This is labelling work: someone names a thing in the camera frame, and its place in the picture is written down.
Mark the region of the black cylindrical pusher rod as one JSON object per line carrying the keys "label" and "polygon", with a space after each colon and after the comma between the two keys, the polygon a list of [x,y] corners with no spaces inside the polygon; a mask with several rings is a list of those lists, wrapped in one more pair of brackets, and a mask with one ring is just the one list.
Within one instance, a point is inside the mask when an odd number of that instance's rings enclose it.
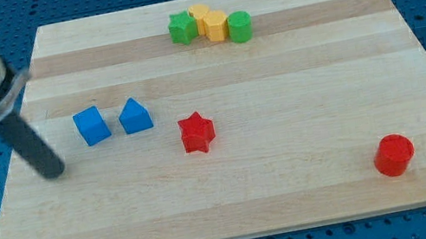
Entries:
{"label": "black cylindrical pusher rod", "polygon": [[0,121],[0,137],[39,176],[51,180],[64,172],[63,160],[19,113],[11,112]]}

